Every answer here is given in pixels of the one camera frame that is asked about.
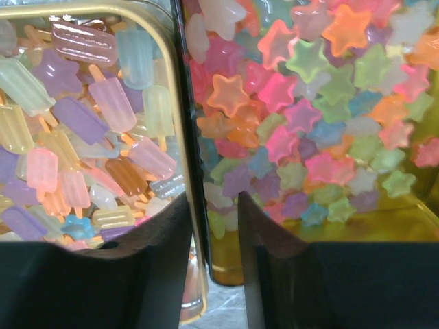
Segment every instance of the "green star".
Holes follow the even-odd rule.
[[[353,71],[352,64],[346,64],[340,68],[329,65],[327,73],[331,75],[331,81],[320,88],[318,94],[321,94],[331,105],[336,104],[341,99],[351,98],[356,91],[351,82]]]
[[[357,137],[349,149],[348,154],[356,160],[369,162],[382,146],[383,142],[381,142],[381,139],[377,135]]]
[[[314,202],[317,204],[330,204],[338,199],[343,193],[343,188],[336,184],[328,184],[314,191]]]
[[[350,216],[357,211],[356,207],[349,203],[347,197],[343,197],[328,206],[328,221],[346,223]]]
[[[220,185],[223,183],[224,174],[238,167],[241,163],[241,159],[224,158],[212,169],[211,177]]]
[[[287,118],[282,114],[272,113],[261,122],[256,128],[258,134],[259,144],[265,145],[269,137],[273,134],[276,128],[280,125],[285,125]]]
[[[383,46],[373,45],[355,61],[354,85],[363,90],[377,86],[391,66],[392,60],[386,56]]]
[[[410,193],[415,181],[415,175],[401,173],[399,170],[396,170],[383,182],[383,188],[386,189],[389,198],[394,199],[400,195]]]
[[[348,98],[342,98],[333,105],[328,103],[328,101],[323,97],[313,101],[313,107],[321,111],[323,114],[323,120],[326,123],[334,123],[350,119],[351,112],[348,104]]]
[[[285,167],[279,167],[276,172],[281,178],[281,190],[293,188],[299,191],[308,170],[300,163],[290,162]]]
[[[221,240],[226,233],[226,224],[224,223],[224,218],[220,214],[207,211],[207,219],[209,220],[209,228],[211,229],[213,235],[218,240]]]
[[[425,111],[432,105],[434,98],[426,93],[422,93],[413,103],[405,103],[405,107],[409,110],[406,119],[422,121]]]
[[[388,150],[383,147],[373,158],[370,167],[379,173],[387,173],[395,170],[404,157],[405,153],[400,149]]]
[[[303,82],[309,84],[317,73],[326,70],[329,65],[323,49],[324,43],[321,38],[313,42],[299,40],[294,46],[293,57],[287,61],[285,66],[290,71],[297,72]]]

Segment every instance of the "pile of popsicle charm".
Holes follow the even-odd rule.
[[[346,223],[411,192],[405,158],[439,164],[437,138],[410,141],[433,103],[437,1],[183,2],[217,238],[241,191],[278,223]]]
[[[0,241],[94,247],[185,189],[164,60],[130,21],[46,24],[0,21]]]

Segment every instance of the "black object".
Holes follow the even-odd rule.
[[[178,328],[191,235],[182,194],[97,250],[0,243],[0,328]]]
[[[250,329],[439,328],[439,244],[306,243],[239,194]]]

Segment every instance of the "light green star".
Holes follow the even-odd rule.
[[[287,124],[287,118],[282,114],[272,113],[261,122],[256,128],[258,140],[260,145],[265,145],[269,137],[273,134],[276,128],[280,125]]]
[[[346,64],[340,68],[329,65],[327,73],[331,75],[331,81],[319,89],[318,94],[322,95],[331,105],[341,99],[351,98],[355,94],[355,87],[351,82],[354,66]]]
[[[317,204],[330,204],[338,199],[343,193],[343,188],[336,184],[328,184],[314,191],[314,202]]]
[[[235,167],[238,167],[242,163],[241,159],[222,159],[215,168],[211,171],[211,177],[215,180],[217,185],[221,185],[223,183],[224,174],[228,173]]]
[[[425,111],[433,104],[434,98],[426,93],[422,93],[413,103],[405,103],[405,107],[409,110],[406,119],[422,121]]]
[[[349,149],[349,156],[356,160],[369,162],[375,156],[377,150],[383,146],[383,142],[377,135],[357,137]]]
[[[389,198],[394,199],[400,195],[410,193],[415,181],[415,175],[401,173],[399,170],[396,170],[383,182],[383,188],[386,189]]]
[[[218,240],[221,240],[226,233],[226,224],[224,218],[217,212],[207,211],[207,219],[209,220],[209,228]]]
[[[370,167],[379,173],[387,173],[395,170],[404,157],[405,153],[400,149],[388,150],[383,147],[373,158]]]
[[[276,172],[281,178],[281,190],[290,188],[301,190],[308,170],[300,163],[290,162],[285,167],[279,167]]]
[[[317,108],[323,114],[323,120],[326,123],[345,121],[351,118],[351,112],[348,107],[349,99],[339,99],[337,103],[331,105],[325,98],[319,98],[313,101],[313,107]]]
[[[383,46],[373,45],[355,61],[354,85],[363,90],[377,86],[391,66],[392,60],[385,55]]]
[[[343,197],[328,206],[328,221],[346,223],[350,216],[357,211],[356,207],[349,203],[347,197]]]
[[[329,62],[323,54],[323,39],[319,38],[313,42],[299,40],[294,46],[294,54],[286,67],[290,71],[297,72],[306,84],[311,83],[316,75],[324,71]]]

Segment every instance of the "purple star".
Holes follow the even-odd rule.
[[[366,37],[368,39],[368,45],[365,48],[351,48],[352,51],[357,57],[362,57],[369,48],[373,45],[379,43],[385,47],[387,42],[389,41],[390,34],[392,33],[392,29],[387,27],[385,29],[379,29],[373,24],[370,24],[366,29]]]
[[[80,93],[82,83],[76,76],[80,65],[72,60],[63,60],[53,49],[43,51],[43,58],[32,74],[41,80],[50,97],[62,92]]]
[[[303,164],[306,160],[312,158],[318,153],[316,143],[306,137],[299,140],[299,146],[297,147],[297,150],[300,154],[300,159],[302,160]]]
[[[279,190],[281,189],[281,178],[275,171],[272,171],[260,180],[257,180],[253,186],[261,200],[267,202],[270,199],[274,199],[279,196]]]
[[[236,74],[238,61],[244,58],[245,54],[246,50],[235,41],[210,38],[204,67],[206,72],[232,77]]]
[[[357,212],[369,212],[378,208],[379,191],[363,192],[353,197],[349,202],[356,207]]]
[[[289,132],[312,131],[314,124],[322,118],[322,113],[311,105],[308,99],[302,98],[296,105],[283,111],[287,117]]]
[[[247,191],[249,194],[254,193],[251,185],[252,176],[248,170],[248,166],[244,163],[234,168],[224,175],[224,189],[222,194],[225,197],[237,197],[239,192]]]
[[[298,193],[290,195],[285,200],[282,215],[292,219],[297,219],[300,217],[300,214],[306,211],[306,209],[308,209],[308,197],[304,193]]]

